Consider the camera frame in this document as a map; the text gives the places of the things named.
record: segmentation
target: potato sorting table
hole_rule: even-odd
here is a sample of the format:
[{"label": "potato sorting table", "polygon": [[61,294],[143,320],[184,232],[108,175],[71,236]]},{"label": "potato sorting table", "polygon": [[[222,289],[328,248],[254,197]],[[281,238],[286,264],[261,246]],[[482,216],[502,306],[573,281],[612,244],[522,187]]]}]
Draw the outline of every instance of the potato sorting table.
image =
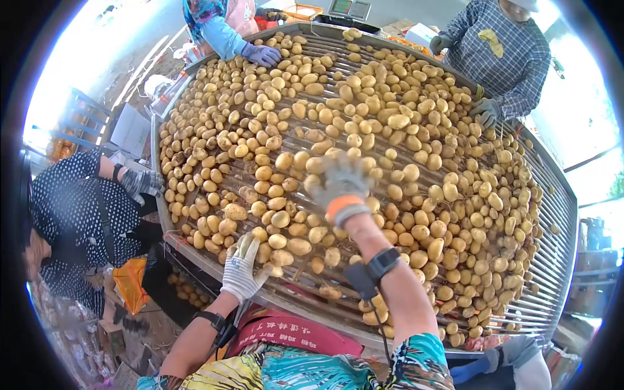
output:
[{"label": "potato sorting table", "polygon": [[[324,92],[322,95],[309,95],[306,94],[305,91],[297,92],[295,98],[284,95],[281,100],[275,102],[275,112],[291,107],[293,103],[300,99],[305,99],[312,103],[324,103],[326,99],[340,97],[337,88],[335,88],[337,81],[333,79],[333,75],[335,72],[340,71],[343,73],[344,78],[346,78],[357,72],[363,64],[376,60],[372,52],[364,50],[364,47],[367,45],[372,46],[375,51],[382,48],[400,50],[405,52],[407,56],[415,57],[417,60],[426,60],[431,65],[442,68],[444,72],[451,73],[456,79],[456,84],[458,86],[468,87],[472,95],[476,92],[476,85],[473,82],[441,62],[420,52],[385,39],[370,36],[366,33],[364,33],[362,37],[356,38],[353,42],[345,42],[343,39],[344,31],[345,29],[336,26],[296,22],[275,29],[265,30],[254,36],[247,37],[247,40],[250,42],[253,42],[255,39],[263,39],[266,42],[266,40],[273,37],[276,32],[283,32],[293,37],[302,35],[307,40],[307,43],[303,45],[302,56],[318,58],[327,53],[332,53],[337,57],[337,60],[333,61],[333,65],[326,70],[326,75],[329,76],[329,79],[323,86]],[[347,43],[356,43],[362,48],[359,52],[361,55],[360,63],[348,59],[348,55],[351,52],[346,49]],[[177,92],[170,106],[165,110],[164,115],[162,117],[157,115],[152,117],[152,168],[154,170],[162,173],[162,165],[159,160],[159,155],[161,153],[161,148],[159,146],[161,139],[160,131],[162,131],[162,129],[160,129],[161,125],[170,119],[169,115],[175,102],[188,90],[187,87],[195,81],[195,75],[200,67],[206,64],[207,61],[216,58],[218,58],[216,54],[211,54],[204,60],[191,65],[186,70],[189,75],[188,81],[186,81],[186,84]],[[245,110],[243,106],[244,104],[240,104],[239,107],[236,108],[241,115],[240,118],[246,117],[253,119],[254,115]],[[281,149],[269,154],[271,166],[274,166],[275,159],[281,152],[291,152],[294,155],[300,150],[305,150],[314,156],[314,154],[311,153],[311,147],[314,142],[309,141],[305,137],[298,137],[296,135],[296,127],[301,127],[305,132],[310,129],[322,130],[324,128],[324,125],[316,120],[310,120],[307,117],[299,119],[295,115],[288,118],[288,123],[288,130],[280,134],[283,138]],[[501,143],[503,142],[501,137],[509,137],[507,141],[509,143],[509,141],[513,140],[511,135],[515,135],[515,131],[507,124],[499,122],[495,126],[495,134],[497,140],[500,140]],[[552,337],[570,287],[577,244],[577,199],[566,181],[563,172],[557,166],[552,156],[530,131],[524,129],[517,136],[517,144],[524,146],[526,140],[528,140],[529,143],[532,142],[533,146],[524,148],[523,157],[527,165],[531,168],[530,173],[535,183],[543,189],[544,193],[541,200],[537,200],[541,203],[541,205],[539,205],[539,228],[541,232],[543,232],[543,237],[539,240],[539,248],[537,252],[535,252],[534,259],[530,262],[532,279],[529,279],[530,282],[525,281],[523,287],[519,287],[522,289],[521,298],[511,301],[507,305],[507,310],[504,315],[491,317],[488,328],[490,328],[494,334],[509,334],[510,336],[526,334],[535,336],[539,339],[540,345],[545,345]],[[334,141],[335,147],[343,150],[349,149],[346,145],[346,136],[344,133],[342,133],[338,139],[334,139]],[[486,142],[487,140],[484,135],[481,135],[479,141]],[[384,155],[385,150],[388,148],[394,148],[397,151],[397,157],[392,162],[395,169],[402,169],[405,164],[415,163],[412,159],[414,155],[413,149],[408,149],[404,142],[398,145],[390,145],[388,139],[382,137],[378,137],[374,141],[374,147],[371,150],[362,150],[362,157],[374,157],[377,160],[380,156]],[[216,147],[213,150],[207,150],[207,152],[209,156],[214,156],[223,152],[223,150]],[[238,195],[240,187],[254,186],[256,182],[254,171],[252,170],[250,172],[249,164],[246,164],[242,158],[229,160],[227,164],[230,166],[230,171],[223,175],[223,182],[218,184],[219,191],[225,189]],[[417,162],[415,164],[420,169],[420,176],[417,180],[419,189],[418,195],[424,195],[425,197],[427,197],[428,188],[431,185],[442,186],[442,179],[450,172],[445,166],[441,167],[439,170],[432,171],[424,164]],[[201,169],[202,165],[198,164],[194,167],[192,173],[197,173]],[[458,169],[460,176],[464,169],[466,169],[466,167],[464,163],[461,162]],[[280,173],[288,176],[288,171],[280,171]],[[371,196],[374,196],[381,202],[382,210],[386,208],[386,204],[389,202],[386,187],[390,183],[387,175],[384,175],[371,190]],[[203,189],[198,185],[193,191],[189,191],[184,195],[184,204],[192,205],[196,196],[202,193]],[[321,217],[324,215],[323,211],[313,203],[308,194],[304,191],[303,185],[299,185],[297,190],[287,193],[284,197],[294,202],[297,211],[304,210],[307,214],[315,213]],[[267,202],[268,199],[266,194],[260,195],[260,200]],[[242,205],[246,210],[250,207],[250,205],[245,203],[240,197],[237,197],[235,203]],[[168,209],[168,203],[163,197],[158,199],[158,213],[163,231],[167,233],[182,235],[181,226],[184,223],[197,229],[196,221],[182,215],[179,216],[177,223],[173,223],[172,214]],[[211,206],[209,214],[213,213],[222,217],[223,210],[219,206]],[[255,227],[263,226],[260,218],[252,214],[249,214],[246,220],[237,222],[238,229],[232,234],[236,240],[245,232],[250,232]],[[174,235],[166,234],[165,241],[174,246],[183,256],[187,257],[200,269],[212,277],[221,280],[223,276],[223,266],[219,262],[217,254],[210,253],[206,251],[206,249],[198,250],[193,245],[189,245],[186,242],[180,243],[180,239]],[[383,349],[383,341],[378,333],[378,327],[363,323],[362,312],[360,312],[358,308],[359,296],[357,292],[353,291],[348,285],[342,273],[344,267],[349,263],[349,258],[359,252],[355,245],[348,239],[336,240],[334,246],[336,246],[341,253],[341,261],[338,266],[326,266],[318,275],[312,272],[309,266],[310,260],[314,256],[323,257],[324,253],[324,247],[321,243],[314,244],[310,253],[304,256],[295,256],[295,260],[292,264],[282,267],[283,276],[281,278],[270,278],[263,289],[254,297],[254,300],[261,305],[269,305],[314,320],[352,337],[364,346]],[[440,270],[444,271],[442,264],[439,266]],[[437,276],[431,280],[431,283],[433,285],[432,288],[437,288],[447,283],[447,281],[442,274],[438,273]],[[337,287],[342,297],[337,300],[324,299],[319,293],[319,287],[321,286]],[[437,320],[439,326],[442,327],[446,327],[449,322],[456,322],[459,327],[459,332],[464,334],[465,339],[468,340],[468,323],[462,316],[460,307],[455,308],[447,314],[438,314]],[[445,340],[445,347],[447,356],[450,358],[468,358],[475,355],[473,351],[464,351],[463,349],[450,347],[448,339]]]}]

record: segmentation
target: wristwatch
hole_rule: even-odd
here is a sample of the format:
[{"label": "wristwatch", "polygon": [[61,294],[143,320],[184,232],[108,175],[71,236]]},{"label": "wristwatch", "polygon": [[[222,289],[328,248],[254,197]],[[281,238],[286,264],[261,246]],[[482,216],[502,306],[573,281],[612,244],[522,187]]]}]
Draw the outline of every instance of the wristwatch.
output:
[{"label": "wristwatch", "polygon": [[217,330],[217,333],[219,333],[226,324],[225,318],[223,318],[222,315],[211,313],[210,311],[199,311],[193,316],[193,319],[197,317],[201,317],[201,318],[205,318],[209,320],[210,323],[212,324],[212,327]]},{"label": "wristwatch", "polygon": [[375,285],[378,285],[381,278],[399,264],[400,256],[399,251],[395,248],[385,249],[373,256],[371,261],[366,265],[366,272],[374,281]]}]

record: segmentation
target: orange glove cuff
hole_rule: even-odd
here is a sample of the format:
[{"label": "orange glove cuff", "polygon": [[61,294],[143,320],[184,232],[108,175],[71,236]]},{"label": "orange glove cuff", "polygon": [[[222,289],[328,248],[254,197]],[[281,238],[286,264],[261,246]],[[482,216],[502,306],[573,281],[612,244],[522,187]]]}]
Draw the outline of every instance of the orange glove cuff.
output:
[{"label": "orange glove cuff", "polygon": [[331,217],[332,220],[335,220],[336,213],[343,207],[349,205],[363,205],[364,200],[356,195],[343,195],[332,200],[327,206],[327,214]]}]

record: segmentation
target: apron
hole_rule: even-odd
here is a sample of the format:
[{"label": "apron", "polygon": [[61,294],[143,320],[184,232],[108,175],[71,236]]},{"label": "apron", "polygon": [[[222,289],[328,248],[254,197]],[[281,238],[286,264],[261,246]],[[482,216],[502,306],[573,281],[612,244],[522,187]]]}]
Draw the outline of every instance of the apron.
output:
[{"label": "apron", "polygon": [[[260,31],[253,18],[255,15],[256,2],[254,0],[229,0],[224,19],[228,26],[244,38]],[[199,47],[203,56],[214,51],[206,41],[203,41]]]}]

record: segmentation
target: blue plaid shirt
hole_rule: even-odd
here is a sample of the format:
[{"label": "blue plaid shirt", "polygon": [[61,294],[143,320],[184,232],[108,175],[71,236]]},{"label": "blue plaid shirt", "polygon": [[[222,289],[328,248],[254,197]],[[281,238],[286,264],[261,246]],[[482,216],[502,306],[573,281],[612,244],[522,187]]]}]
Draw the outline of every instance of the blue plaid shirt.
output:
[{"label": "blue plaid shirt", "polygon": [[[492,29],[503,45],[502,58],[478,37],[486,29]],[[455,42],[444,62],[495,96],[505,120],[528,115],[537,107],[550,48],[533,19],[514,22],[500,10],[498,0],[472,0],[439,35]]]}]

